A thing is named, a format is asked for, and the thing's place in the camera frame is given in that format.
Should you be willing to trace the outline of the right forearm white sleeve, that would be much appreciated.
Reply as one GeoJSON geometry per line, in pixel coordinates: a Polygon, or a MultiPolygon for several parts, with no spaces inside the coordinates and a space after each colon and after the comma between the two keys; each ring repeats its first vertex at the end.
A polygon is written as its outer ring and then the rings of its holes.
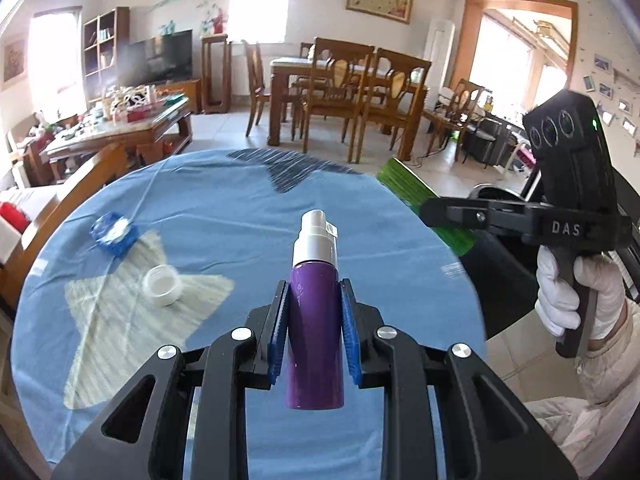
{"type": "Polygon", "coordinates": [[[584,396],[525,404],[581,479],[604,463],[639,404],[639,344],[639,307],[629,300],[626,321],[616,335],[578,361],[584,396]]]}

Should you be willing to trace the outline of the right white gloved hand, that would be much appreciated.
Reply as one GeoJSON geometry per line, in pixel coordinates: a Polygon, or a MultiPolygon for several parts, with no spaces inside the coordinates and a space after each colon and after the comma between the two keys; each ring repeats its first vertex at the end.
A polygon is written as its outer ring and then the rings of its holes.
{"type": "MultiPolygon", "coordinates": [[[[596,313],[589,337],[589,348],[604,345],[622,327],[627,317],[627,298],[623,275],[615,262],[605,256],[577,257],[573,264],[574,279],[598,293],[596,313]]],[[[547,247],[541,246],[537,257],[539,285],[535,311],[542,325],[555,338],[567,330],[577,330],[580,316],[576,290],[560,278],[559,263],[547,247]]]]}

